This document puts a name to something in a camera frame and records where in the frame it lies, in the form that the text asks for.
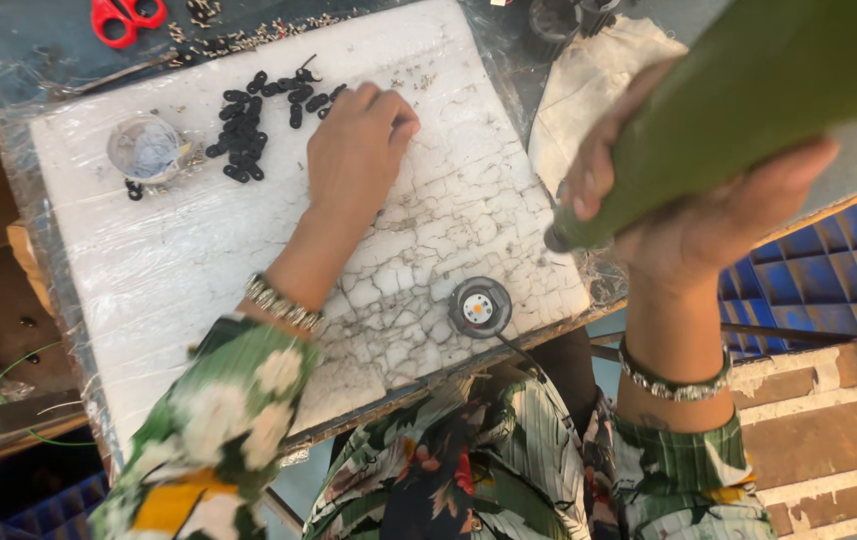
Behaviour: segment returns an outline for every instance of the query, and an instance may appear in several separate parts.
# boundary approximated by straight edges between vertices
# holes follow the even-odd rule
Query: tattoo
[[[662,420],[654,414],[651,414],[650,412],[640,414],[638,415],[638,418],[641,420],[641,424],[646,428],[651,428],[653,430],[659,430],[662,432],[667,431],[669,429],[668,422]]]

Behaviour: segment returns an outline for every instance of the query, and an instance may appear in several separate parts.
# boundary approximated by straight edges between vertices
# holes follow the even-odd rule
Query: blue plastic grid
[[[857,336],[857,204],[752,250],[721,274],[725,322]],[[726,333],[736,358],[794,347]]]
[[[0,521],[0,540],[88,540],[86,520],[108,492],[105,472],[99,472]]]

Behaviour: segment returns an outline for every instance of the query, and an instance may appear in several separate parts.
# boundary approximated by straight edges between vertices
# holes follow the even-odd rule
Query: red scissors
[[[162,0],[151,0],[155,2],[156,9],[155,13],[148,17],[141,16],[135,9],[138,1],[118,0],[118,3],[128,11],[128,16],[126,16],[112,3],[112,0],[91,0],[91,29],[95,30],[95,35],[102,43],[116,49],[127,47],[135,42],[137,27],[158,28],[162,21],[166,20],[168,12]],[[117,20],[125,27],[125,33],[122,37],[110,39],[105,34],[105,23],[110,20]]]

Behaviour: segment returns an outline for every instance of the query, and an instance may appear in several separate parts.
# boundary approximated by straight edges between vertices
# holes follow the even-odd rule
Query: floral sleeve
[[[222,317],[133,436],[132,457],[91,517],[98,540],[265,538],[250,505],[319,352],[275,326]]]
[[[755,497],[738,413],[704,433],[641,427],[614,416],[614,496],[628,537],[775,539]]]

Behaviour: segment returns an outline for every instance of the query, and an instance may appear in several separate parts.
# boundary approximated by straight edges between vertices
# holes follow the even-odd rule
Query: person
[[[586,136],[562,199],[580,219],[618,181],[609,148],[671,65],[639,73]],[[308,142],[310,204],[291,240],[135,434],[91,517],[96,538],[264,537],[252,505],[321,354],[311,313],[418,130],[395,92],[364,83],[339,96]],[[717,279],[797,212],[837,152],[806,141],[618,234],[634,375],[623,372],[615,405],[595,385],[584,329],[549,341],[343,437],[303,537],[774,538],[724,385]]]

